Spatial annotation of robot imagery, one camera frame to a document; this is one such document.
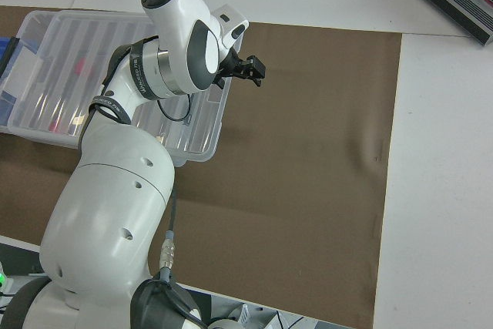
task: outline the clear plastic bin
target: clear plastic bin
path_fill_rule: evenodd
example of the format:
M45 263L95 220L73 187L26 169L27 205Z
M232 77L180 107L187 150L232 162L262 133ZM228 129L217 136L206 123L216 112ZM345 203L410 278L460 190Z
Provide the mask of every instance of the clear plastic bin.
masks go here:
M87 109L98 95L111 54L119 45L155 35L144 14L93 11L34 11L26 16L13 65L0 82L0 94L12 97L10 133L34 141L77 147ZM230 87L211 86L192 95L189 118L180 123L163 116L156 102L140 106L132 123L154 135L175 166L207 161L219 139ZM162 101L166 113L186 113L186 96Z

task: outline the white robotic arm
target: white robotic arm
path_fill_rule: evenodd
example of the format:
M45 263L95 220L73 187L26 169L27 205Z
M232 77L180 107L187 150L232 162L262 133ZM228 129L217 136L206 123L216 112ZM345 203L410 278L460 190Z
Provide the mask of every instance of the white robotic arm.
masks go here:
M113 54L81 135L80 162L42 240L40 261L50 280L19 291L1 329L203 327L190 316L199 312L183 290L150 279L147 254L174 168L164 147L130 119L149 100L220 86L222 77L259 85L265 67L235 53L248 21L231 7L211 14L203 0L142 4L158 35Z

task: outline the plastic container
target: plastic container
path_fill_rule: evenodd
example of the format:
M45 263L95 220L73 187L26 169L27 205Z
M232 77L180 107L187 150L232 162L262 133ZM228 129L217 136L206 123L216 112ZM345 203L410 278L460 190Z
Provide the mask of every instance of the plastic container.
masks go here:
M17 37L17 58L0 85L0 94L15 99L8 131L42 143L77 147L91 99L116 47L155 35L144 14L92 11L34 11ZM230 87L211 86L192 95L189 118L168 120L156 102L140 106L132 123L154 135L169 151L175 166L187 160L207 161L219 139L221 118ZM186 96L162 101L166 113L186 113Z

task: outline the screw hole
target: screw hole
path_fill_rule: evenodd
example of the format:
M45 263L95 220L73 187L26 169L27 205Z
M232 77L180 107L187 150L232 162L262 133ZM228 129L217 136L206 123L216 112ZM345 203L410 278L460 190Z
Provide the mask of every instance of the screw hole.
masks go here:
M122 237L127 240L133 240L133 235L130 233L130 231L126 228L122 228Z
M149 158L142 158L142 161L149 167L154 166L154 163L152 163Z

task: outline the brown cardboard sheet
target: brown cardboard sheet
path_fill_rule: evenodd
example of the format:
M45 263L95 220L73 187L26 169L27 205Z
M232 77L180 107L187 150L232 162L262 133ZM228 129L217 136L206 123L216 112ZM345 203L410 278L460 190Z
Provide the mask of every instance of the brown cardboard sheet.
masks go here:
M27 11L0 8L0 34ZM215 156L176 170L180 282L372 326L400 44L384 32L250 26L240 54L265 62L263 86L233 81ZM39 243L77 160L0 135L0 234Z

